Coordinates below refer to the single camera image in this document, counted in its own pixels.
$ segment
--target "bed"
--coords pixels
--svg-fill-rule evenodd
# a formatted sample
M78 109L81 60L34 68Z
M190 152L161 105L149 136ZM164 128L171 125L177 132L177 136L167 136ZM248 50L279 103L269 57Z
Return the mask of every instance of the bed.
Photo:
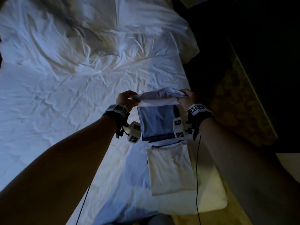
M50 146L99 119L119 93L189 88L182 63L199 51L171 0L7 0L0 35L0 190ZM128 121L139 121L137 109ZM195 190L151 196L149 147L113 138L78 224L197 213ZM226 207L203 144L198 176L199 212Z

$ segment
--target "forearm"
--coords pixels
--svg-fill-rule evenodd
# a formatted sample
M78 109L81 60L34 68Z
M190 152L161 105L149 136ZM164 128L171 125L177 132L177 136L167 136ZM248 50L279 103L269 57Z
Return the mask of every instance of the forearm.
M40 155L0 193L0 223L66 224L116 128L115 121L104 116Z
M199 131L253 224L299 223L299 185L277 161L212 118Z

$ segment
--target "folded white shirt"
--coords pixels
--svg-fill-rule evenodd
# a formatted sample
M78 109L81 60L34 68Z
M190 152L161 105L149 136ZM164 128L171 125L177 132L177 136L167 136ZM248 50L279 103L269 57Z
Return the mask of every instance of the folded white shirt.
M177 89L164 87L159 90L148 91L140 95L133 95L131 98L138 99L141 102L138 106L165 106L177 105L176 98L182 98L186 95Z
M197 189L186 142L147 150L152 196Z

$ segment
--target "folded clothing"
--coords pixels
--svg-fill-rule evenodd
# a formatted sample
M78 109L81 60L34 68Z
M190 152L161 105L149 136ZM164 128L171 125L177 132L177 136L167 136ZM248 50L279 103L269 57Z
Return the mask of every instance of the folded clothing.
M175 138L173 119L180 117L175 105L138 107L142 141L160 141Z
M182 98L186 95L177 89L164 87L159 90L148 91L140 95L133 95L131 98L138 99L141 102L139 106L166 106L177 105L176 98Z
M152 196L197 188L186 142L152 147L147 160Z

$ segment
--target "hand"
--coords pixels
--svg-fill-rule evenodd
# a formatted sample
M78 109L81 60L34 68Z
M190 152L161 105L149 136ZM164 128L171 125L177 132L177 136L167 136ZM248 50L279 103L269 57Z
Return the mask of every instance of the hand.
M189 89L182 89L182 91L187 97L177 98L177 102L186 110L189 110L189 107L193 104L199 103L199 99L195 93Z
M140 101L137 99L129 99L130 96L137 95L134 91L125 91L119 94L116 104L126 106L127 110L130 112L133 107L137 106Z

